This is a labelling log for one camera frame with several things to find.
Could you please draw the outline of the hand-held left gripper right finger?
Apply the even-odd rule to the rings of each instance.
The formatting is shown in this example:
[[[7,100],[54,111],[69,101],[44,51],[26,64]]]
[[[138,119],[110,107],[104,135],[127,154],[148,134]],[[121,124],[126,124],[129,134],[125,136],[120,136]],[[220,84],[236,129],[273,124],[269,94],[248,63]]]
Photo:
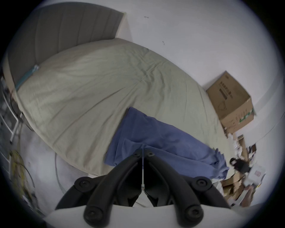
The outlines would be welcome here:
[[[143,149],[146,195],[154,207],[174,205],[182,227],[194,227],[203,217],[201,205],[230,209],[212,181],[204,176],[180,175],[150,149]]]

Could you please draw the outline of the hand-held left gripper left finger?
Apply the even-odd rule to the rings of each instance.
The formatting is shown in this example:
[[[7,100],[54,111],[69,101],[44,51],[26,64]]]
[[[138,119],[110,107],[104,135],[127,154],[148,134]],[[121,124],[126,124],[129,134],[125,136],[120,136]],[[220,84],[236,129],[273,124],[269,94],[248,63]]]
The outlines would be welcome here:
[[[85,205],[85,222],[91,227],[106,227],[113,204],[132,207],[141,194],[142,161],[143,150],[137,149],[107,175],[78,178],[55,210]]]

